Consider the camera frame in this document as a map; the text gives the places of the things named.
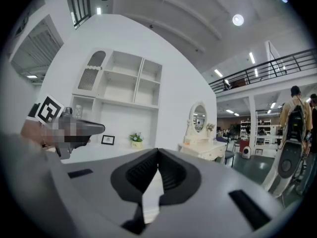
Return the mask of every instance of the mirror frame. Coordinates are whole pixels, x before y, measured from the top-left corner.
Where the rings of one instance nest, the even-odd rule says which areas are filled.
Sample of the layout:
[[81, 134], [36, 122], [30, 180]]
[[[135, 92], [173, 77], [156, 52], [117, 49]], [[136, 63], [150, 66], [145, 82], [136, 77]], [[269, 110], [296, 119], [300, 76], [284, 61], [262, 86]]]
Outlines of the mirror frame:
[[[201, 131], [196, 131], [196, 128], [195, 128], [195, 125], [194, 125], [194, 112], [196, 110], [196, 108], [198, 106], [202, 106], [205, 110], [205, 122], [204, 122], [204, 127], [202, 128]], [[206, 107], [205, 107], [205, 104], [202, 102], [202, 101], [198, 101], [196, 102], [193, 106], [192, 106], [192, 109], [190, 110], [190, 114], [189, 114], [189, 120], [191, 121], [191, 124], [192, 124], [192, 128], [193, 130], [195, 131], [196, 134], [200, 134], [202, 133], [204, 130], [206, 130], [206, 126], [207, 126], [207, 119], [208, 119], [208, 116], [207, 116], [207, 111], [206, 111]]]

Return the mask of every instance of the vanity table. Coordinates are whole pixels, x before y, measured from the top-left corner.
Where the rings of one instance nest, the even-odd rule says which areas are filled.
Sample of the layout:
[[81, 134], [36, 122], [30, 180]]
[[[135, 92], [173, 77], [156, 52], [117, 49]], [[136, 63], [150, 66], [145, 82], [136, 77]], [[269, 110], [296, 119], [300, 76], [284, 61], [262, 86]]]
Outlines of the vanity table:
[[207, 123], [207, 118], [204, 103], [195, 103], [192, 106], [187, 121], [188, 127], [184, 143], [179, 144], [181, 147], [180, 152], [210, 161], [221, 157], [220, 162], [223, 164], [227, 143], [211, 139], [211, 130], [209, 130], [210, 124]]

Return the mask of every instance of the gray floor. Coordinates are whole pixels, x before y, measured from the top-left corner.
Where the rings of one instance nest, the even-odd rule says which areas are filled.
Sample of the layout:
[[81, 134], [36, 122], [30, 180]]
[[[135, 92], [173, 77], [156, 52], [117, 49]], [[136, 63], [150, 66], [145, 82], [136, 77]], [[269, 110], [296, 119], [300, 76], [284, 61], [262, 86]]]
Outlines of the gray floor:
[[[239, 153], [234, 154], [233, 168], [256, 183], [262, 184], [273, 164], [274, 158], [253, 155], [250, 159], [243, 159]], [[227, 160], [226, 165], [228, 168], [231, 168], [232, 159]], [[279, 183], [279, 179], [279, 177], [275, 179], [269, 192], [272, 193], [274, 191]], [[300, 198], [301, 196], [296, 193], [295, 189], [293, 189], [288, 195], [284, 192], [283, 200], [285, 207]]]

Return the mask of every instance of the black picture frame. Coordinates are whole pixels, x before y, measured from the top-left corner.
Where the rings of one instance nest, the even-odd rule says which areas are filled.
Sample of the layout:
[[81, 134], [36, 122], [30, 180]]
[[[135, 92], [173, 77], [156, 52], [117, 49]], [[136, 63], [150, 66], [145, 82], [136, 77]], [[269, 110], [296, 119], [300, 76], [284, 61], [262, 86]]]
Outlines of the black picture frame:
[[[104, 138], [105, 137], [111, 137], [111, 138], [113, 138], [113, 141], [112, 141], [112, 143], [106, 143], [106, 142], [104, 142]], [[103, 135], [103, 138], [102, 138], [102, 140], [101, 140], [101, 144], [103, 144], [103, 145], [114, 145], [114, 136], [107, 136], [107, 135]]]

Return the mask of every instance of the railing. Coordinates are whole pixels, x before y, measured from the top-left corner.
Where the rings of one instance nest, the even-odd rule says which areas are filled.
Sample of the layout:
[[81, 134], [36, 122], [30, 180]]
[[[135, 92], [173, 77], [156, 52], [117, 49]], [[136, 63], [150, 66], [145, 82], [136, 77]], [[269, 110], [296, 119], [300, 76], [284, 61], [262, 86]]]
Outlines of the railing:
[[90, 0], [70, 0], [69, 7], [74, 27], [79, 27], [85, 20], [91, 17]]
[[261, 63], [209, 83], [217, 94], [260, 81], [317, 68], [317, 49], [309, 49]]

